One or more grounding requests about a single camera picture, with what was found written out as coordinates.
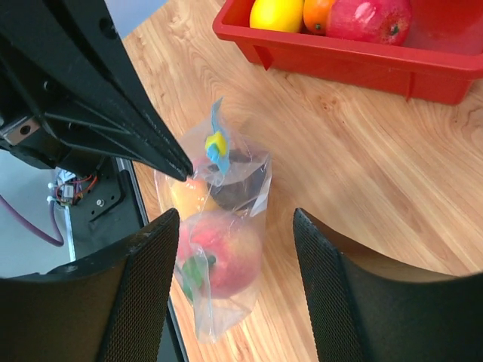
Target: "gray floor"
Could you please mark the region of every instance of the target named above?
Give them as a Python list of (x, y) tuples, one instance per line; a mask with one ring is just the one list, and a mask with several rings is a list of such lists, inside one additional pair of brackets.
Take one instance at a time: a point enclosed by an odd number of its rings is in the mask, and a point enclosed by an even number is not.
[[(119, 35), (123, 38), (164, 3), (165, 0), (106, 0)], [(7, 152), (0, 152), (0, 167), (0, 195), (32, 224), (52, 235), (47, 196), (48, 183), (54, 178), (53, 171), (37, 170)], [(57, 211), (56, 217), (62, 224), (62, 212)], [(1, 277), (45, 273), (69, 261), (67, 243), (63, 247), (51, 246), (25, 230), (6, 210), (0, 208)]]

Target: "wood grain surface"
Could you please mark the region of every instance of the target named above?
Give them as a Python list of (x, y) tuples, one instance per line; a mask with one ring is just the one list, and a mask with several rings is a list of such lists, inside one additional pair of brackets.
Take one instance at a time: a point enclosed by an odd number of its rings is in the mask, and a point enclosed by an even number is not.
[[(317, 361), (292, 233), (303, 207), (387, 256), (433, 271), (483, 269), (483, 84), (458, 107), (265, 72), (211, 29), (222, 0), (171, 0), (125, 45), (154, 106), (180, 137), (224, 96), (233, 127), (273, 155), (262, 292), (217, 344), (171, 296), (191, 362)], [(153, 172), (136, 165), (149, 217)]]

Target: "bag of fruit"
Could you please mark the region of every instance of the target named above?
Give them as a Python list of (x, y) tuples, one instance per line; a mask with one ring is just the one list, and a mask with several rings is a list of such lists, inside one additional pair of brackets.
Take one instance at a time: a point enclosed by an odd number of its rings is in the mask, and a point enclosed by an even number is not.
[(180, 214), (174, 276), (200, 342), (216, 342), (249, 315), (259, 294), (270, 154), (226, 126), (218, 100), (180, 145), (194, 174), (182, 183), (155, 171), (162, 212)]

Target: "robotic arm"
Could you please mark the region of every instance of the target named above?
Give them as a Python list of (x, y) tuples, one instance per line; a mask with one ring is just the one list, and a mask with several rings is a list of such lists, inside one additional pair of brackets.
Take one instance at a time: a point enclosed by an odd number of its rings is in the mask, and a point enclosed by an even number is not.
[(0, 149), (79, 177), (105, 157), (192, 174), (102, 0), (0, 2)]

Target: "red tray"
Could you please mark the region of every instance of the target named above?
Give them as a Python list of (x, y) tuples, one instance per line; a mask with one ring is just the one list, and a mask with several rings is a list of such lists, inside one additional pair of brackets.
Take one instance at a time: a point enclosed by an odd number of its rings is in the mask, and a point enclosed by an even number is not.
[(402, 47), (251, 29), (254, 0), (226, 0), (213, 23), (248, 61), (380, 91), (458, 104), (483, 78), (483, 1), (412, 0)]

